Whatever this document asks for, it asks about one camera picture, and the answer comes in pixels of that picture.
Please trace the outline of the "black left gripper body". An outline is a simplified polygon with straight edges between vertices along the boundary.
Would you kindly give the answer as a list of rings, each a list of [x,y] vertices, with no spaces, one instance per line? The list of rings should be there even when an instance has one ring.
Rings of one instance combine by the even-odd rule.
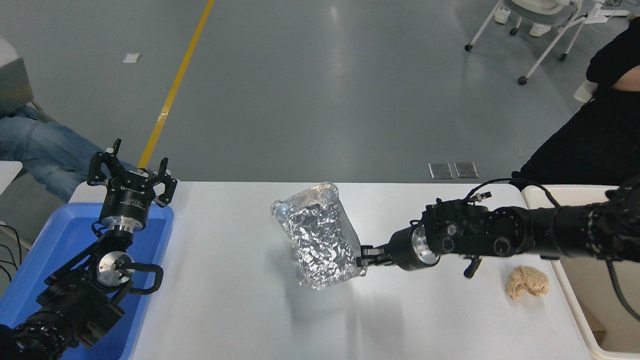
[[[145,226],[155,197],[153,185],[147,184],[148,179],[148,172],[126,172],[124,177],[116,176],[99,182],[106,187],[99,224]]]

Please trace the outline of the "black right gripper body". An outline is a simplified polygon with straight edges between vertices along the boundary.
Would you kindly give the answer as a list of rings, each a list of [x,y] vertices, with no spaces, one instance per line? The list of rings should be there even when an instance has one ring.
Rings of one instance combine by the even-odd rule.
[[[395,231],[386,244],[386,253],[389,254],[394,264],[405,271],[421,269],[421,262],[412,244],[414,232],[415,228],[413,227]]]

